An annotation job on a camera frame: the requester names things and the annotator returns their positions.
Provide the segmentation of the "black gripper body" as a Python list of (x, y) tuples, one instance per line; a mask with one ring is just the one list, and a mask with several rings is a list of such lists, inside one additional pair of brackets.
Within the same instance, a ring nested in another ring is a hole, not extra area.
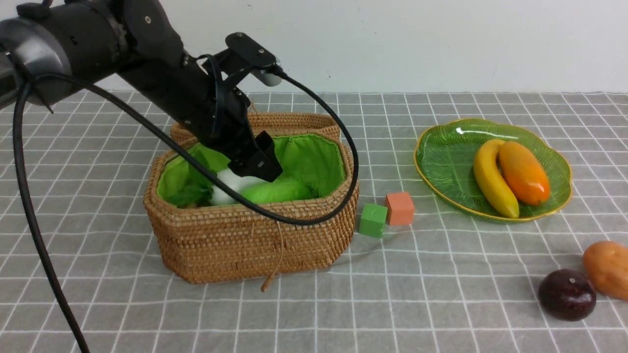
[(273, 138), (253, 133), (248, 119), (249, 99), (229, 86), (222, 74), (209, 74), (207, 91), (184, 127), (211, 150), (227, 157), (227, 167), (239, 177), (275, 181), (283, 172)]

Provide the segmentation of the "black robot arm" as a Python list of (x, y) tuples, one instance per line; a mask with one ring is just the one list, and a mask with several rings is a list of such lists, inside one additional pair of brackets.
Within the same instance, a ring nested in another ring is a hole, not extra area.
[(280, 67), (245, 33), (198, 63), (157, 0), (28, 2), (2, 20), (1, 107), (16, 100), (26, 79), (65, 74), (96, 83), (118, 75), (182, 125), (205, 147), (229, 159), (238, 176), (274, 181), (283, 169), (266, 132), (253, 133), (250, 100), (237, 85), (249, 74), (276, 86)]

